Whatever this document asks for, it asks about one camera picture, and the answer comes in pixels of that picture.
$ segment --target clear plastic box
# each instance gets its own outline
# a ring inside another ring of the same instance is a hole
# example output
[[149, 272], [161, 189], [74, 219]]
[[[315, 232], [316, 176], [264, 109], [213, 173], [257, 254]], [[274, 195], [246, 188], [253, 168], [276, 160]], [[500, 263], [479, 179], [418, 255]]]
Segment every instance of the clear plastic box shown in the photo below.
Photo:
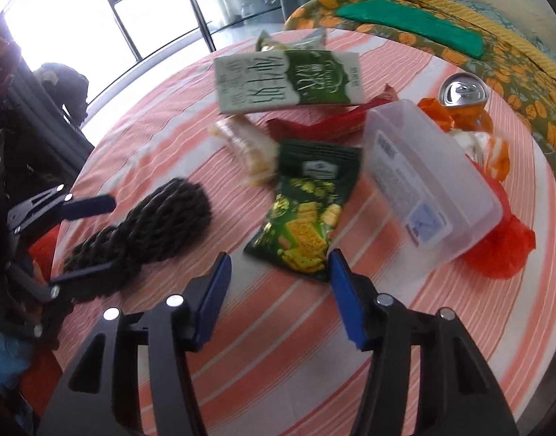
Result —
[[387, 273], [426, 276], [502, 219], [500, 201], [463, 149], [410, 100], [369, 111], [363, 151], [404, 236]]

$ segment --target black woven brush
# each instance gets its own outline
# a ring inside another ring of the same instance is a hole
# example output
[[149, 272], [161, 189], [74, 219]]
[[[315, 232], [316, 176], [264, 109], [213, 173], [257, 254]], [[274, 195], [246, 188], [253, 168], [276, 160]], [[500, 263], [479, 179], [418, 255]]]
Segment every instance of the black woven brush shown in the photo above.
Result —
[[107, 226], [78, 244], [65, 259], [64, 270], [116, 262], [123, 278], [91, 291], [89, 299], [108, 296], [136, 276], [143, 264], [179, 254], [210, 222], [211, 206], [203, 187], [174, 178], [136, 205], [120, 225]]

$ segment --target green cushion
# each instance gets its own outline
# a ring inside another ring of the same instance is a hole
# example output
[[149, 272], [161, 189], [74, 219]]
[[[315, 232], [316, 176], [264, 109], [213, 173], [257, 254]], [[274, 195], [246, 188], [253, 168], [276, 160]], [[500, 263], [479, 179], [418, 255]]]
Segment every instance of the green cushion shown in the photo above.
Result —
[[367, 0], [337, 9], [337, 16], [362, 23], [376, 23], [409, 31], [474, 59], [484, 53], [482, 38], [475, 32], [440, 20], [421, 8], [388, 0]]

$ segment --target orange flower pattern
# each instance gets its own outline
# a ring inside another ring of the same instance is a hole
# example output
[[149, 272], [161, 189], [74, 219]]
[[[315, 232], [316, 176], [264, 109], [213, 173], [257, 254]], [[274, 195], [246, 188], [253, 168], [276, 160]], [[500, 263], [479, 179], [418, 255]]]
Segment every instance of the orange flower pattern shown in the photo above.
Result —
[[416, 0], [390, 0], [424, 9], [442, 20], [478, 33], [484, 42], [480, 60], [424, 37], [379, 24], [361, 24], [339, 18], [337, 9], [364, 0], [312, 0], [296, 10], [286, 29], [311, 29], [321, 25], [360, 31], [418, 48], [477, 75], [502, 96], [530, 129], [556, 178], [556, 80], [506, 41], [483, 29]]

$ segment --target table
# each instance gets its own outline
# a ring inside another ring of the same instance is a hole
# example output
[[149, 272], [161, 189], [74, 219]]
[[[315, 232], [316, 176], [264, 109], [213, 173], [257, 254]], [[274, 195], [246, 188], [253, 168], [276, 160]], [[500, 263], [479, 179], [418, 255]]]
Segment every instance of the table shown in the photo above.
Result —
[[[292, 41], [308, 31], [281, 33]], [[328, 48], [361, 54], [366, 94], [392, 85], [417, 102], [436, 96], [440, 84], [459, 69], [426, 52], [358, 32], [334, 30]], [[216, 55], [253, 51], [253, 41]], [[77, 306], [66, 319], [56, 355], [65, 367], [102, 311], [126, 313], [152, 307], [183, 290], [204, 273], [219, 251], [233, 261], [232, 282], [210, 342], [189, 366], [203, 419], [211, 435], [347, 435], [366, 379], [370, 355], [347, 340], [329, 287], [296, 279], [242, 253], [271, 205], [270, 187], [244, 186], [239, 164], [208, 135], [217, 114], [212, 56], [166, 80], [131, 109], [91, 154], [72, 192], [111, 193], [118, 206], [110, 215], [63, 224], [55, 272], [73, 246], [126, 213], [172, 177], [200, 182], [210, 196], [213, 222], [206, 237], [173, 260], [145, 266], [128, 288], [104, 300]], [[386, 276], [391, 250], [385, 219], [377, 215], [380, 194], [360, 180], [344, 208], [334, 247], [355, 272], [368, 275], [379, 291], [410, 308], [434, 313], [456, 310], [498, 378], [519, 417], [556, 348], [556, 183], [530, 133], [506, 102], [493, 93], [487, 110], [496, 134], [511, 141], [512, 169], [504, 183], [512, 211], [535, 230], [537, 250], [526, 268], [508, 281], [482, 278], [462, 261], [404, 283]], [[320, 110], [253, 115], [262, 121], [285, 116], [301, 122]], [[416, 412], [418, 356], [406, 429]], [[140, 400], [147, 434], [154, 432], [146, 355], [140, 355]]]

